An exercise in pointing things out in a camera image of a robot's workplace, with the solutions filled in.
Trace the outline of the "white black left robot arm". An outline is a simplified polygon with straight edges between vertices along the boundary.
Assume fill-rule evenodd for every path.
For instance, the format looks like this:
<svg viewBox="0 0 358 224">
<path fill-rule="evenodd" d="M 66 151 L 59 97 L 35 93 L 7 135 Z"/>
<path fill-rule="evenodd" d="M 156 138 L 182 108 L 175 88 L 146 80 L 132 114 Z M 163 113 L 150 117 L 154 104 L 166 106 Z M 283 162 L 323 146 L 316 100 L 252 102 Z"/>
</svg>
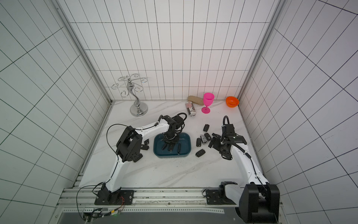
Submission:
<svg viewBox="0 0 358 224">
<path fill-rule="evenodd" d="M 126 126 L 124 132 L 116 144 L 116 160 L 107 181 L 100 183 L 101 189 L 96 193 L 95 205 L 117 205 L 120 203 L 131 204 L 130 196 L 133 190 L 121 192 L 123 178 L 127 172 L 130 162 L 137 162 L 143 155 L 140 151 L 143 142 L 155 137 L 153 148 L 160 152 L 181 155 L 185 146 L 190 146 L 183 133 L 186 113 L 179 113 L 174 117 L 161 115 L 153 124 L 145 127 L 133 128 Z"/>
</svg>

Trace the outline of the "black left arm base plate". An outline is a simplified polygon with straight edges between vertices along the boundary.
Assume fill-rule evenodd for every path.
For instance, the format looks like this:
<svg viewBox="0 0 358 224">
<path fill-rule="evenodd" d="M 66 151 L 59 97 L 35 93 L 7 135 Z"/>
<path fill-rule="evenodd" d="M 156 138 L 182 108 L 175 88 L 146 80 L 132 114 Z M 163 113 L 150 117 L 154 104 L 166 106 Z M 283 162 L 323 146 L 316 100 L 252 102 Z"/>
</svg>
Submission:
<svg viewBox="0 0 358 224">
<path fill-rule="evenodd" d="M 95 205 L 131 205 L 134 198 L 134 190 L 117 190 L 114 193 L 110 193 L 107 190 L 100 190 L 97 193 Z"/>
</svg>

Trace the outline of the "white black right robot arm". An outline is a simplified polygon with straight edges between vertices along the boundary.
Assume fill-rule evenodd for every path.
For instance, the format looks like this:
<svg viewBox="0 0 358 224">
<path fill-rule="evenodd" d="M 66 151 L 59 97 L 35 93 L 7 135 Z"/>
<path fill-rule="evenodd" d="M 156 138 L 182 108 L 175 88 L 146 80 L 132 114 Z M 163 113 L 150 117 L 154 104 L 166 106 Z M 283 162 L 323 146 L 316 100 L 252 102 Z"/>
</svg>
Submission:
<svg viewBox="0 0 358 224">
<path fill-rule="evenodd" d="M 211 145 L 222 158 L 235 160 L 244 183 L 224 181 L 217 189 L 204 190 L 207 204 L 235 204 L 237 215 L 248 224 L 278 223 L 280 190 L 259 170 L 233 124 L 223 124 L 222 135 L 214 134 Z"/>
</svg>

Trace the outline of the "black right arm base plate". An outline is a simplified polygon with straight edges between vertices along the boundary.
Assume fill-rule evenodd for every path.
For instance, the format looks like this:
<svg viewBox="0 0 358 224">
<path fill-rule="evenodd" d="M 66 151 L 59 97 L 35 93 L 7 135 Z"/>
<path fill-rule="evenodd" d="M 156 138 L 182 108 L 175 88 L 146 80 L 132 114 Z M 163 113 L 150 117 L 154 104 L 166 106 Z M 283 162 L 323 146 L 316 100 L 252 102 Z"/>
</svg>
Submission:
<svg viewBox="0 0 358 224">
<path fill-rule="evenodd" d="M 235 203 L 222 196 L 219 193 L 219 190 L 216 189 L 206 189 L 203 191 L 203 196 L 207 200 L 208 205 L 234 205 Z"/>
</svg>

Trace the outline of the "black flip key fob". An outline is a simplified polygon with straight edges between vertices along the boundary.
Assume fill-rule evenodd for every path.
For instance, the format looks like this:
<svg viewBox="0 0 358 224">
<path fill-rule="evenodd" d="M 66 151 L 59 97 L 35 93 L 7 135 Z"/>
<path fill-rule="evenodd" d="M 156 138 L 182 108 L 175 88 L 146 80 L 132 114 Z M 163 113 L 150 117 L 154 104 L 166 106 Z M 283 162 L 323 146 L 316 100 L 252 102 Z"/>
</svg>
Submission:
<svg viewBox="0 0 358 224">
<path fill-rule="evenodd" d="M 211 135 L 210 135 L 209 133 L 205 133 L 204 136 L 206 137 L 206 139 L 207 139 L 208 141 L 211 141 L 211 140 L 212 140 L 212 137 L 211 137 Z"/>
</svg>

